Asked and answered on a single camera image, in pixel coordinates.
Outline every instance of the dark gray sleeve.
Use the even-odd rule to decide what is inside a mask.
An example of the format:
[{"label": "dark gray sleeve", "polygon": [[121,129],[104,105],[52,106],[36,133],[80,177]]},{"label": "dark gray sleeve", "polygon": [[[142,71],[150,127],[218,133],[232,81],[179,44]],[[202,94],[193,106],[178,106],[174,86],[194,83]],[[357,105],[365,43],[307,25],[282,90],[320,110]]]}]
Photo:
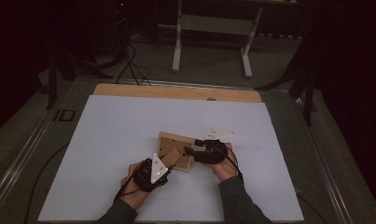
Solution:
[{"label": "dark gray sleeve", "polygon": [[97,224],[127,224],[133,223],[137,217],[137,212],[122,200],[115,201],[108,211],[103,215]]},{"label": "dark gray sleeve", "polygon": [[238,176],[222,181],[219,190],[226,223],[272,223],[252,202]]}]

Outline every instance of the gray floor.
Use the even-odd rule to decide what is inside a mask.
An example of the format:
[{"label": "gray floor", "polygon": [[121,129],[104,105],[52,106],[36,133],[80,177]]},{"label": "gray floor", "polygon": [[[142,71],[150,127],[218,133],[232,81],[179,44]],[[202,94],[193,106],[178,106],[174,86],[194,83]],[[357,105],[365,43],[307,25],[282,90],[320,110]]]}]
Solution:
[{"label": "gray floor", "polygon": [[[198,41],[195,34],[185,34],[179,73],[173,73],[171,69],[174,56],[173,33],[163,35],[157,42],[132,40],[131,43],[136,48],[133,61],[150,68],[148,79],[152,85],[211,85],[253,90],[255,86],[280,77],[299,46],[298,39],[275,40],[259,36],[249,53],[255,76],[246,79],[238,47],[244,43],[244,39],[235,38],[230,41],[229,36],[221,37],[229,40],[227,46],[222,43],[219,46],[205,43]],[[122,64],[105,72],[116,77],[124,66]],[[137,72],[135,74],[139,80],[142,79]],[[132,83],[131,77],[131,72],[127,70],[120,82]],[[1,224],[23,222],[30,192],[40,169],[55,151],[69,142],[80,113],[95,86],[115,80],[89,77],[81,71],[75,82],[59,82],[61,95],[53,111],[45,109],[47,96],[36,94],[0,130],[0,182],[20,152],[29,146],[34,149],[31,159],[19,178],[16,178],[14,188],[6,192],[8,196],[0,206]],[[289,86],[290,83],[286,83],[276,90],[260,94],[269,108],[286,165],[299,195],[311,203],[328,223],[376,223],[376,203],[329,114],[321,93],[315,92],[317,112],[312,113],[313,127],[308,128],[301,118],[299,101],[289,98],[285,92]],[[75,110],[76,118],[71,122],[52,121],[57,109]],[[38,130],[38,125],[47,120],[49,124],[43,128],[43,132]],[[33,133],[39,133],[41,138],[30,138]],[[30,208],[29,223],[36,223],[62,158],[63,152],[57,154],[41,175]],[[305,218],[300,223],[323,223],[310,206],[304,201],[299,202]]]}]

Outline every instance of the dark background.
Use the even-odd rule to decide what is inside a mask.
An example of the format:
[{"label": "dark background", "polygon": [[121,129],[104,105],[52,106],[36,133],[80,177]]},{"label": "dark background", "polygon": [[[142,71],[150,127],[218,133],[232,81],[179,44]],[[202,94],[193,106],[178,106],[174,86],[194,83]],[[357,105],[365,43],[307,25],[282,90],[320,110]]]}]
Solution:
[{"label": "dark background", "polygon": [[[54,43],[88,60],[94,51],[112,51],[111,5],[0,2],[0,127],[41,88],[37,74],[48,67]],[[325,1],[323,7],[316,15],[309,7],[269,6],[258,32],[304,36],[300,58],[319,68],[315,86],[376,198],[376,1]],[[176,1],[137,0],[129,12],[126,17],[155,37],[157,23],[175,24]]]}]

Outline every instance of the white triangular marker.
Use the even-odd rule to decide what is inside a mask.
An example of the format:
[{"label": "white triangular marker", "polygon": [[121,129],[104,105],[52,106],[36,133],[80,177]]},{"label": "white triangular marker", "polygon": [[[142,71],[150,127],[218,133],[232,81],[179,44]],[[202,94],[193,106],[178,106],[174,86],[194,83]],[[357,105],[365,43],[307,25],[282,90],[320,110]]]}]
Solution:
[{"label": "white triangular marker", "polygon": [[152,174],[150,175],[150,182],[156,183],[165,173],[167,173],[168,168],[164,166],[158,154],[155,153],[152,159]]},{"label": "white triangular marker", "polygon": [[217,140],[223,137],[236,135],[235,132],[212,128],[211,131],[203,137],[204,140]]}]

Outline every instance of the white board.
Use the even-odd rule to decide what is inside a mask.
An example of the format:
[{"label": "white board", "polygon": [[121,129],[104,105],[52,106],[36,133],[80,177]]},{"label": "white board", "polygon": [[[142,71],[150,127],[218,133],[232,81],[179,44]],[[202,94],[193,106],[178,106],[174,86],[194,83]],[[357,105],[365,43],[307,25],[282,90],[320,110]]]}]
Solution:
[{"label": "white board", "polygon": [[[156,152],[159,132],[199,138],[211,128],[235,131],[231,142],[248,194],[273,221],[303,220],[263,103],[92,95],[42,208],[39,221],[87,221],[111,206],[129,164]],[[217,178],[192,163],[172,171],[138,209],[136,221],[222,221]]]}]

